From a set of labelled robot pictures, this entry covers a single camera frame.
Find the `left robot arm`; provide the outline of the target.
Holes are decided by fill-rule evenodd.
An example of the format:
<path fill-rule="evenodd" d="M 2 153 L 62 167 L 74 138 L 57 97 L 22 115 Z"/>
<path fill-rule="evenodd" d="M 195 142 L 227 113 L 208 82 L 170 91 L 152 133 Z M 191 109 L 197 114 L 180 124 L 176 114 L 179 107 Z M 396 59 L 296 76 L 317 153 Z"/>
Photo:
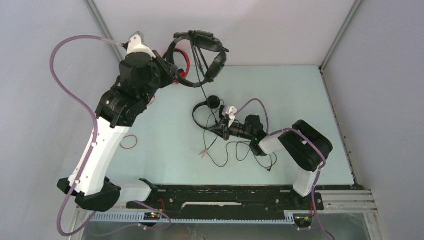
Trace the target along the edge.
<path fill-rule="evenodd" d="M 120 74 L 106 91 L 93 115 L 93 130 L 75 171 L 57 187 L 84 210 L 107 212 L 115 205 L 139 201 L 145 208 L 158 202 L 154 185 L 145 179 L 114 181 L 106 176 L 121 141 L 155 93 L 174 82 L 172 69 L 157 51 L 127 54 Z"/>

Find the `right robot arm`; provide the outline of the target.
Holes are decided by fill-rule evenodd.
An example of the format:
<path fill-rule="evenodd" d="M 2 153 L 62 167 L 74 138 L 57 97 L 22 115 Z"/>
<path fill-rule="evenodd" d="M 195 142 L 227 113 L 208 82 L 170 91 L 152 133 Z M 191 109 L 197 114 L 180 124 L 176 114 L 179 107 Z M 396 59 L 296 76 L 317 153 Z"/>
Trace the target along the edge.
<path fill-rule="evenodd" d="M 304 120 L 296 121 L 292 127 L 267 134 L 258 115 L 249 115 L 244 124 L 229 124 L 223 120 L 222 138 L 235 136 L 249 140 L 250 150 L 255 156 L 267 156 L 286 150 L 298 165 L 296 181 L 293 184 L 291 204 L 304 209 L 311 202 L 310 193 L 317 185 L 319 172 L 333 151 L 333 145 L 325 136 Z"/>

